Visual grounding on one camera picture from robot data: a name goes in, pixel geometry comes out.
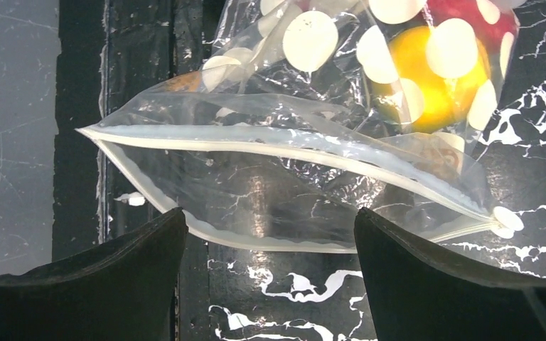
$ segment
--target black marble surface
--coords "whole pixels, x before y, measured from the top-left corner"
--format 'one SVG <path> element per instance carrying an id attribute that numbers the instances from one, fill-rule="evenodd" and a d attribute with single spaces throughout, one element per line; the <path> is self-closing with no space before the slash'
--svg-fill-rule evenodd
<path id="1" fill-rule="evenodd" d="M 510 240 L 487 232 L 444 244 L 494 266 L 546 277 L 546 1 L 529 1 L 516 13 L 522 27 L 500 111 L 475 157 L 488 170 L 495 197 L 518 212 L 525 229 Z M 215 244 L 207 252 L 208 319 L 181 329 L 207 328 L 211 340 L 375 340 L 356 256 Z"/>
<path id="2" fill-rule="evenodd" d="M 223 5 L 110 3 L 102 68 L 105 114 L 169 75 L 197 70 L 210 54 Z M 522 27 L 500 111 L 475 157 L 488 170 L 495 197 L 519 213 L 525 229 L 509 240 L 489 232 L 444 245 L 494 266 L 546 277 L 546 0 L 529 0 L 516 13 Z M 153 210 L 116 200 L 135 189 L 100 160 L 102 232 L 116 237 Z M 375 340 L 356 255 L 246 251 L 190 237 L 175 309 L 179 340 Z"/>

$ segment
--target white circle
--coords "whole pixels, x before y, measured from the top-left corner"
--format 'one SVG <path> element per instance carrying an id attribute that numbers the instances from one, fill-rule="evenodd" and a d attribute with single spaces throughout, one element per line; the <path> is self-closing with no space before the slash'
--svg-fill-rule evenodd
<path id="1" fill-rule="evenodd" d="M 464 140 L 461 136 L 451 133 L 446 133 L 443 131 L 438 131 L 436 133 L 432 133 L 432 135 L 438 136 L 443 141 L 446 142 L 446 144 L 450 145 L 451 147 L 457 149 L 460 152 L 464 152 L 466 150 L 466 140 Z"/>
<path id="2" fill-rule="evenodd" d="M 333 54 L 338 29 L 324 12 L 307 11 L 286 29 L 282 49 L 288 62 L 303 72 L 317 71 Z"/>
<path id="3" fill-rule="evenodd" d="M 284 2 L 284 0 L 260 0 L 260 13 L 262 13 L 263 16 L 266 16 L 282 2 Z"/>
<path id="4" fill-rule="evenodd" d="M 226 55 L 216 55 L 202 66 L 202 82 L 208 91 L 214 90 L 238 65 L 242 63 Z"/>
<path id="5" fill-rule="evenodd" d="M 524 223 L 520 217 L 505 207 L 497 206 L 493 208 L 493 216 L 503 227 L 513 231 L 522 231 Z"/>
<path id="6" fill-rule="evenodd" d="M 507 32 L 501 38 L 501 47 L 499 49 L 499 67 L 501 68 L 501 74 L 503 79 L 508 74 L 508 66 L 510 64 L 510 58 L 512 56 L 512 46 L 514 45 L 515 37 L 511 32 Z"/>
<path id="7" fill-rule="evenodd" d="M 499 237 L 504 239 L 512 239 L 514 237 L 513 229 L 506 229 L 503 227 L 491 229 L 492 233 L 497 234 Z"/>
<path id="8" fill-rule="evenodd" d="M 357 60 L 367 77 L 380 84 L 390 84 L 399 79 L 386 39 L 377 26 L 370 27 L 357 43 Z"/>
<path id="9" fill-rule="evenodd" d="M 227 115 L 232 114 L 232 113 L 234 113 L 234 112 L 235 112 L 235 111 L 233 111 L 233 110 L 231 110 L 231 109 L 229 109 L 229 108 L 222 107 L 222 108 L 220 108 L 220 109 L 217 111 L 215 117 L 217 117 L 217 118 L 219 118 L 219 117 L 226 117 Z"/>
<path id="10" fill-rule="evenodd" d="M 478 5 L 478 10 L 481 12 L 482 17 L 487 23 L 495 25 L 497 21 L 499 21 L 501 11 L 499 11 L 497 6 L 495 6 L 491 0 L 476 0 L 476 4 Z"/>
<path id="11" fill-rule="evenodd" d="M 369 8 L 379 21 L 396 24 L 404 23 L 415 17 L 424 8 L 426 1 L 427 0 L 369 0 Z"/>
<path id="12" fill-rule="evenodd" d="M 470 72 L 478 61 L 472 26 L 463 19 L 451 18 L 431 29 L 426 46 L 430 69 L 443 78 L 459 78 Z"/>
<path id="13" fill-rule="evenodd" d="M 414 81 L 408 78 L 401 78 L 400 83 L 402 93 L 407 100 L 407 109 L 409 110 L 411 123 L 415 122 L 424 113 L 426 105 L 424 93 Z"/>
<path id="14" fill-rule="evenodd" d="M 487 80 L 474 96 L 468 112 L 468 123 L 472 128 L 483 131 L 495 109 L 497 109 L 497 94 L 493 82 Z"/>
<path id="15" fill-rule="evenodd" d="M 235 68 L 235 70 L 230 70 L 230 72 L 226 75 L 226 78 L 232 80 L 233 82 L 239 82 L 240 80 L 244 79 L 244 77 L 249 77 L 252 72 L 248 72 L 248 68 L 245 66 L 252 59 L 252 54 L 253 52 L 249 48 L 230 48 L 227 52 L 223 53 L 225 57 L 239 60 L 243 65 L 242 67 Z"/>

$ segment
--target plastic bag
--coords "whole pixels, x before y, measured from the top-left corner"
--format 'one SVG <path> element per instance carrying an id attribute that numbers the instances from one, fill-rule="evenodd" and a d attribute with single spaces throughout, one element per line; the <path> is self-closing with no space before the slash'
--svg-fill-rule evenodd
<path id="1" fill-rule="evenodd" d="M 513 12 L 391 3 L 231 0 L 200 71 L 80 131 L 158 210 L 180 205 L 192 233 L 232 247 L 355 252 L 359 207 L 436 242 L 511 237 L 522 222 L 467 151 L 496 108 Z M 476 18 L 512 26 L 497 42 Z"/>

